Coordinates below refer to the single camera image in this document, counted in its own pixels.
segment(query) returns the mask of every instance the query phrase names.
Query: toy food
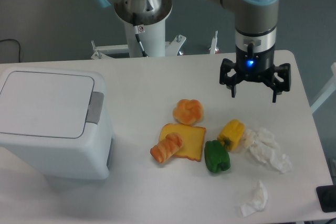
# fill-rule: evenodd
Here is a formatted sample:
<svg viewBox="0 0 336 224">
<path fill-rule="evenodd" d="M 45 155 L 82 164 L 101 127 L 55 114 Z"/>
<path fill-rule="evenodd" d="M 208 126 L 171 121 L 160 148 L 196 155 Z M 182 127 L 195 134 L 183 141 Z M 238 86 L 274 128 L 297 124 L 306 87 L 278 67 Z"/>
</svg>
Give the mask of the toy food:
<svg viewBox="0 0 336 224">
<path fill-rule="evenodd" d="M 161 142 L 151 148 L 151 155 L 157 162 L 163 163 L 177 152 L 182 145 L 183 141 L 181 136 L 178 133 L 173 132 L 168 134 Z"/>
<path fill-rule="evenodd" d="M 174 156 L 200 162 L 205 131 L 204 127 L 169 123 L 163 126 L 159 142 L 164 140 L 167 134 L 177 132 L 183 139 L 183 147 Z"/>
<path fill-rule="evenodd" d="M 180 123 L 192 125 L 203 118 L 203 107 L 197 100 L 180 100 L 173 111 L 173 117 Z"/>
<path fill-rule="evenodd" d="M 206 167 L 212 173 L 219 173 L 230 168 L 229 154 L 218 140 L 205 143 L 204 159 Z"/>
<path fill-rule="evenodd" d="M 238 146 L 244 129 L 245 126 L 237 119 L 234 119 L 225 125 L 218 135 L 217 140 L 220 141 L 228 151 L 233 151 Z"/>
</svg>

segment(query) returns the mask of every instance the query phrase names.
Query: crumpled tissue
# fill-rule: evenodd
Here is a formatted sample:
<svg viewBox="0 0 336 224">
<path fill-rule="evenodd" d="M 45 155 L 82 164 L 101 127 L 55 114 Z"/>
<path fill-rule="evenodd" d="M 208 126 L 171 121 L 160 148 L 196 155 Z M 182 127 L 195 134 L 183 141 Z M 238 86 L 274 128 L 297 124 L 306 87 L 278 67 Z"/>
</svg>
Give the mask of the crumpled tissue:
<svg viewBox="0 0 336 224">
<path fill-rule="evenodd" d="M 266 191 L 266 187 L 261 182 L 261 180 L 259 180 L 257 183 L 257 187 L 254 191 L 253 199 L 240 206 L 240 211 L 242 212 L 241 214 L 243 215 L 243 217 L 247 217 L 257 211 L 264 210 L 267 199 L 268 194 Z"/>
<path fill-rule="evenodd" d="M 280 152 L 280 147 L 274 135 L 265 128 L 258 132 L 245 129 L 242 137 L 244 148 L 261 163 L 270 164 L 282 173 L 292 170 L 292 163 L 286 154 Z"/>
</svg>

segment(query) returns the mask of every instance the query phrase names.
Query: croissant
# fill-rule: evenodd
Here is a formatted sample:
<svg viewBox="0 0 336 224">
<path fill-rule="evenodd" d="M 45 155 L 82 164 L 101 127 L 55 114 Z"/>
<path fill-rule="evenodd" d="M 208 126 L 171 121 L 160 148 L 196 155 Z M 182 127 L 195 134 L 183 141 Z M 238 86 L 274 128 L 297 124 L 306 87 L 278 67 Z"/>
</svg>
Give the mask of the croissant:
<svg viewBox="0 0 336 224">
<path fill-rule="evenodd" d="M 181 136 L 176 133 L 170 133 L 164 140 L 151 148 L 151 155 L 158 163 L 165 162 L 168 158 L 174 155 L 183 145 Z"/>
</svg>

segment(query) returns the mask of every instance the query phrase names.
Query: toast slice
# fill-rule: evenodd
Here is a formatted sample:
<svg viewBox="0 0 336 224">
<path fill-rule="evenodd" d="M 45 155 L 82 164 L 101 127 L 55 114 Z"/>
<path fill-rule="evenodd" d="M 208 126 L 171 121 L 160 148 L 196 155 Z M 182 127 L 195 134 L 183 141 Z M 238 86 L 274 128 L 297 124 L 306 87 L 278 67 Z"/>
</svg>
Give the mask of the toast slice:
<svg viewBox="0 0 336 224">
<path fill-rule="evenodd" d="M 204 127 L 169 123 L 163 126 L 159 142 L 164 140 L 168 134 L 177 132 L 183 139 L 183 147 L 174 154 L 174 157 L 188 158 L 200 162 L 205 131 Z"/>
</svg>

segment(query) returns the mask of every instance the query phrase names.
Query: white table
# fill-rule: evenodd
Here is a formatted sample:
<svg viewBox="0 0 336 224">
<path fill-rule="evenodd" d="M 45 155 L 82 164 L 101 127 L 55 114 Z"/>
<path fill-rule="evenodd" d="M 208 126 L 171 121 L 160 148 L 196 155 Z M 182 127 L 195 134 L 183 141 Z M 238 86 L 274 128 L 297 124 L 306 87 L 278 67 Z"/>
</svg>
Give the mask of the white table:
<svg viewBox="0 0 336 224">
<path fill-rule="evenodd" d="M 273 104 L 272 91 L 242 82 L 236 98 L 218 83 L 223 58 L 234 54 L 165 58 L 25 63 L 26 66 L 90 70 L 107 82 L 108 110 L 116 134 L 111 173 L 101 182 L 45 177 L 0 148 L 0 223 L 275 223 L 336 217 L 321 211 L 315 188 L 331 185 L 321 143 L 299 71 L 288 51 L 275 64 L 291 63 L 292 85 Z M 0 65 L 0 72 L 11 65 Z M 293 171 L 280 174 L 242 153 L 230 154 L 228 173 L 212 175 L 200 163 L 173 158 L 160 166 L 149 150 L 162 126 L 173 123 L 180 99 L 202 102 L 213 140 L 237 118 L 266 127 L 289 155 Z M 238 206 L 261 179 L 266 209 L 247 218 Z"/>
</svg>

